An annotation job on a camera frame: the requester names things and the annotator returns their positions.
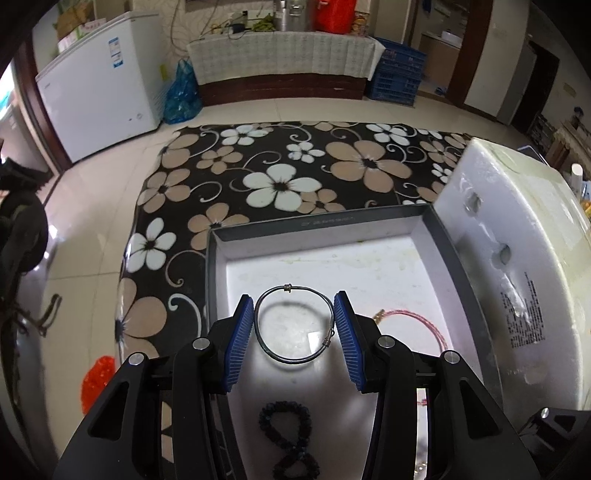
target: cardboard box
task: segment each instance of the cardboard box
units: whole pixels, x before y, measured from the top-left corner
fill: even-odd
[[[80,2],[63,12],[57,19],[57,39],[69,35],[76,27],[95,19],[92,2]]]
[[[104,25],[105,22],[105,18],[100,18],[98,20],[93,20],[92,22],[87,22],[84,25],[78,25],[73,31],[71,31],[57,43],[58,51],[60,53],[63,52],[81,38],[85,37],[89,33]]]
[[[499,371],[480,305],[429,205],[347,210],[214,229],[206,272],[206,325],[197,330],[202,334],[216,320],[232,315],[243,293],[256,301],[268,288],[286,283],[315,288],[330,298],[345,290],[357,314],[372,317],[380,309],[408,309],[428,318],[502,404]],[[323,300],[312,294],[277,292],[265,301],[259,319],[269,347],[294,358],[320,345],[329,314]],[[397,316],[382,321],[379,328],[413,351],[440,355],[436,339],[421,322]],[[261,408],[277,400],[293,400],[309,409],[314,422],[312,451],[325,478],[362,477],[377,395],[360,395],[349,381],[338,332],[328,350],[305,365],[272,361],[251,338],[240,381],[231,394],[212,403],[220,419],[216,434],[227,436],[228,463],[241,470],[242,459],[248,478],[268,477],[279,458],[277,447],[258,424]],[[426,446],[426,409],[419,407],[418,415],[419,445]],[[419,450],[417,460],[426,461],[426,452]]]

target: metal screw cap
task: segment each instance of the metal screw cap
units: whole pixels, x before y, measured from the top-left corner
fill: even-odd
[[[205,350],[209,346],[209,340],[205,337],[199,337],[193,341],[193,348],[195,350]]]
[[[129,361],[129,364],[130,365],[139,365],[141,362],[144,361],[144,354],[143,353],[139,353],[139,352],[132,353],[129,356],[129,360],[128,361]]]
[[[390,335],[382,335],[378,338],[378,345],[383,348],[392,348],[396,345],[396,340],[394,340]]]
[[[449,350],[448,352],[445,352],[445,354],[443,355],[443,358],[446,360],[447,363],[450,363],[450,364],[456,364],[460,361],[459,353],[454,352],[453,350]]]

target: red string bracelet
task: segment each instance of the red string bracelet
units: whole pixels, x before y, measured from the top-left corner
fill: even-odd
[[[389,310],[386,312],[384,309],[382,309],[378,313],[376,313],[372,318],[374,319],[376,325],[379,325],[379,323],[382,320],[384,320],[386,317],[390,317],[392,315],[406,315],[407,317],[412,317],[415,320],[418,320],[425,327],[427,327],[429,329],[429,331],[433,334],[433,336],[437,339],[437,343],[439,344],[439,352],[443,353],[445,350],[447,350],[447,342],[446,342],[443,334],[439,331],[439,329],[434,325],[433,322],[430,322],[429,320],[427,320],[422,315],[419,315],[418,313],[411,312],[410,310]],[[417,405],[426,406],[427,400],[425,399],[425,400],[418,401]]]

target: metal pot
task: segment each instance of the metal pot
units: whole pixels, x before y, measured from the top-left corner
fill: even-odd
[[[314,31],[318,0],[275,0],[273,25],[282,32]]]

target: bracelet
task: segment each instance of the bracelet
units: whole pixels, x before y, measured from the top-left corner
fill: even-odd
[[[324,300],[324,302],[328,305],[329,309],[330,309],[330,325],[329,325],[329,329],[326,333],[326,336],[324,337],[324,340],[322,341],[322,344],[320,345],[319,349],[317,351],[315,351],[314,353],[308,355],[308,356],[303,356],[301,358],[287,358],[285,356],[281,356],[278,355],[277,353],[273,352],[268,345],[265,343],[265,341],[262,339],[261,336],[261,331],[259,328],[259,322],[258,322],[258,316],[259,316],[259,310],[261,308],[261,303],[263,300],[265,300],[265,298],[273,293],[274,291],[277,290],[284,290],[286,292],[291,292],[292,290],[305,290],[305,291],[309,291],[312,293],[315,293],[316,295],[318,295],[322,300]],[[263,293],[263,295],[261,295],[259,297],[259,299],[256,301],[256,305],[255,305],[255,312],[254,312],[254,326],[255,326],[255,335],[256,335],[256,339],[259,342],[259,345],[261,346],[261,348],[263,349],[263,351],[269,355],[273,360],[277,360],[278,362],[281,362],[282,364],[288,364],[288,365],[299,365],[299,364],[305,364],[307,362],[311,362],[314,358],[317,358],[322,352],[324,352],[330,345],[330,339],[332,338],[332,336],[335,334],[335,311],[333,310],[333,305],[332,302],[330,301],[330,299],[326,296],[323,295],[322,293],[320,293],[319,291],[314,290],[313,288],[308,288],[308,287],[298,287],[298,286],[293,286],[290,283],[286,284],[286,285],[281,285],[278,287],[273,287],[270,288],[269,290],[267,290],[265,293]]]
[[[379,325],[379,323],[382,320],[384,320],[386,317],[389,317],[390,315],[406,315],[407,317],[414,318],[415,320],[418,320],[425,327],[427,327],[429,329],[429,331],[433,334],[433,336],[437,340],[437,343],[439,344],[440,353],[443,353],[445,350],[447,350],[447,342],[446,342],[443,334],[439,331],[439,329],[435,326],[435,324],[433,322],[430,322],[424,316],[419,315],[418,313],[414,313],[414,312],[411,312],[410,310],[402,310],[402,309],[389,310],[388,312],[386,312],[384,309],[382,309],[378,313],[376,313],[372,318],[373,318],[375,324]],[[425,407],[425,406],[427,406],[427,400],[423,399],[421,401],[418,401],[417,405]]]
[[[287,440],[271,424],[271,418],[275,413],[293,413],[298,417],[300,425],[295,444]],[[306,451],[312,433],[312,419],[310,411],[305,406],[294,401],[268,403],[259,414],[259,426],[266,437],[285,452],[285,456],[273,467],[275,480],[314,480],[318,478],[320,475],[318,462]],[[298,461],[306,467],[306,474],[295,477],[287,476],[285,471]]]

